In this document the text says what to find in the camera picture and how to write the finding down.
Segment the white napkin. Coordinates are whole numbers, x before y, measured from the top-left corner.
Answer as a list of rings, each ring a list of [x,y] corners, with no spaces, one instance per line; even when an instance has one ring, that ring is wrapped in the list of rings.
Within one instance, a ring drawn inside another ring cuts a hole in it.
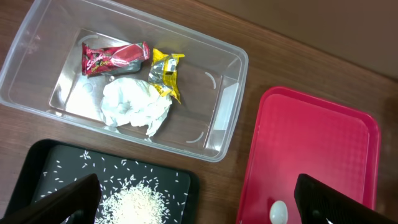
[[[103,89],[101,119],[110,127],[147,126],[146,135],[152,137],[166,119],[171,105],[171,97],[160,96],[148,82],[118,78]]]

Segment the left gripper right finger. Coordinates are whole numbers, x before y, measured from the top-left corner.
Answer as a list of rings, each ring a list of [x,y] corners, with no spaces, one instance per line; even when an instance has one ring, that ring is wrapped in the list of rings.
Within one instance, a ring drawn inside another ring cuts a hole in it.
[[[397,224],[307,174],[294,189],[302,224]]]

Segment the white rice pile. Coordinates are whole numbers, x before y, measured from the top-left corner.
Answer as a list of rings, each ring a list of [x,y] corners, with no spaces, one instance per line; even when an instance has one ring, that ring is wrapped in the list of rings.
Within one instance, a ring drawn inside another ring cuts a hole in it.
[[[88,175],[102,193],[95,223],[181,223],[191,178],[182,171],[80,149],[50,152],[33,202]]]

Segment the yellow snack wrapper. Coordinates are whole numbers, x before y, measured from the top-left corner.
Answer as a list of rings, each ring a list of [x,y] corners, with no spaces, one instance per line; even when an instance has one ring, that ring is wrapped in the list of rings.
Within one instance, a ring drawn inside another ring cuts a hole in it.
[[[158,49],[153,49],[152,54],[148,82],[155,87],[160,96],[170,95],[181,103],[177,86],[177,65],[185,55],[164,54]]]

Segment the white plastic spoon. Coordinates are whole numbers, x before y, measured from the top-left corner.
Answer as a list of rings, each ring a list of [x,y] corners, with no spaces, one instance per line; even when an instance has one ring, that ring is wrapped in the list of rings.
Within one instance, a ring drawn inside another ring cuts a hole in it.
[[[286,204],[281,201],[275,201],[269,211],[269,219],[272,224],[287,224],[288,210]]]

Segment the red snack wrapper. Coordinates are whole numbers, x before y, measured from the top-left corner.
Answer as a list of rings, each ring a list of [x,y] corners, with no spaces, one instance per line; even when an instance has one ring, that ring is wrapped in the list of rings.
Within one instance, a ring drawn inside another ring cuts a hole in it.
[[[150,48],[146,42],[99,49],[92,49],[82,43],[81,72],[89,77],[99,73],[134,73],[138,72],[141,63],[149,58]]]

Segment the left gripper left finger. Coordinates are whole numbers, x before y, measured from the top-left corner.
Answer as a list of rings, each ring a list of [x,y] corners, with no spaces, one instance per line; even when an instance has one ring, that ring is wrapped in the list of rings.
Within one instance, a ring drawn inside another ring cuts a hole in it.
[[[1,223],[62,223],[68,217],[72,223],[94,223],[100,199],[100,182],[96,174],[90,174],[4,217]]]

